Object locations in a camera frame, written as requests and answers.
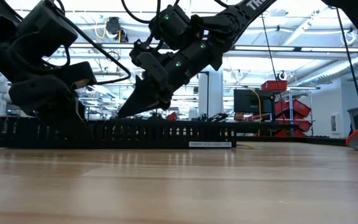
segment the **black cable tray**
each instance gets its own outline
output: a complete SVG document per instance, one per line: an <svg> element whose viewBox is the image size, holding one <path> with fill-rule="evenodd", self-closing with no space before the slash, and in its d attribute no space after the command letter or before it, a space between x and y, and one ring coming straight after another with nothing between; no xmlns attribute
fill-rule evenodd
<svg viewBox="0 0 358 224"><path fill-rule="evenodd" d="M0 147L23 149L191 149L236 147L236 132L257 133L259 123L208 123L112 119L87 121L95 139L67 139L37 118L6 118ZM288 129L289 125L266 123L263 129Z"/></svg>

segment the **white label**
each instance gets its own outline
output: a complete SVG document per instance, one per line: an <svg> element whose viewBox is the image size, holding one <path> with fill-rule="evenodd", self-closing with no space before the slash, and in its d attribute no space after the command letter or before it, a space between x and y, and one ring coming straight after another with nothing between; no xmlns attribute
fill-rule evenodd
<svg viewBox="0 0 358 224"><path fill-rule="evenodd" d="M246 5L251 7L253 10L257 10L265 1L266 0L250 0Z"/></svg>
<svg viewBox="0 0 358 224"><path fill-rule="evenodd" d="M231 142L189 142L189 147L232 147Z"/></svg>

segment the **wooden surface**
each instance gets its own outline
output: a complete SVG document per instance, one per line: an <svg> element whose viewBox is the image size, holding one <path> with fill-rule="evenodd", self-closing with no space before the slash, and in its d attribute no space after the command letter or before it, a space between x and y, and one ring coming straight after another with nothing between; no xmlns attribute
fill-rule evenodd
<svg viewBox="0 0 358 224"><path fill-rule="evenodd" d="M0 149L0 223L356 223L358 152Z"/></svg>

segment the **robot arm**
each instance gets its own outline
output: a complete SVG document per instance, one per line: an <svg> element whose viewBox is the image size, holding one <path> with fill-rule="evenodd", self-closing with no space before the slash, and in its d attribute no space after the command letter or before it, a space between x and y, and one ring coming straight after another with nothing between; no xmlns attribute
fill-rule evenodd
<svg viewBox="0 0 358 224"><path fill-rule="evenodd" d="M179 6L160 13L155 38L164 40L177 53L159 54L138 40L130 56L142 67L143 80L136 78L135 90L118 116L170 106L173 93L206 66L218 70L223 53L229 51L247 27L275 0L243 0L211 17L194 15L189 19ZM358 28L358 0L323 0L341 8ZM154 18L149 25L153 29ZM203 39L204 31L209 31Z"/></svg>
<svg viewBox="0 0 358 224"><path fill-rule="evenodd" d="M322 1L341 8L358 29L358 0ZM153 29L154 18L149 28L156 39L178 51L160 54L140 40L134 44L132 62L145 72L143 79L136 77L135 90L118 116L168 109L173 93L202 69L208 65L219 69L223 53L274 2L243 0L211 17L189 18L179 6L166 8L160 13L158 27ZM78 113L81 103L75 90L96 83L89 63L70 65L68 60L66 66L56 68L42 60L61 45L68 49L78 37L78 30L62 15L53 0L44 0L21 21L0 0L0 72L12 82L9 94L14 104L84 139L91 134ZM206 30L209 33L204 39Z"/></svg>

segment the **red storage bin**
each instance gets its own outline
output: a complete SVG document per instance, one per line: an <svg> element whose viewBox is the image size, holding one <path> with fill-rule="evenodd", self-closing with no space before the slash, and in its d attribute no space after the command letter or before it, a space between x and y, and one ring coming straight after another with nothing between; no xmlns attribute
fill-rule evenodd
<svg viewBox="0 0 358 224"><path fill-rule="evenodd" d="M284 115L277 117L276 120L280 124L289 124L290 123L290 121L283 121L283 118L289 119L284 114ZM294 114L293 119L303 119L303 118L297 114ZM311 128L311 123L309 121L294 121L294 124L298 125L299 129L301 129L303 132L308 132Z"/></svg>
<svg viewBox="0 0 358 224"><path fill-rule="evenodd" d="M263 91L286 91L287 90L287 82L288 81L282 81L282 80L270 80L266 81L261 86L261 90Z"/></svg>
<svg viewBox="0 0 358 224"><path fill-rule="evenodd" d="M311 111L310 107L304 105L303 103L301 103L298 100L292 101L292 107L293 107L294 112L298 113L303 118L309 116L310 111Z"/></svg>
<svg viewBox="0 0 358 224"><path fill-rule="evenodd" d="M274 135L275 137L291 137L291 131L279 131L277 134ZM301 131L299 130L294 130L293 132L293 136L296 138L302 138L305 137L305 134L303 134Z"/></svg>
<svg viewBox="0 0 358 224"><path fill-rule="evenodd" d="M287 109L289 109L290 104L286 103L285 101L278 101L276 102L275 106L274 106L274 110L276 112L276 116L278 116L279 114L281 114L281 107L283 107L283 112Z"/></svg>

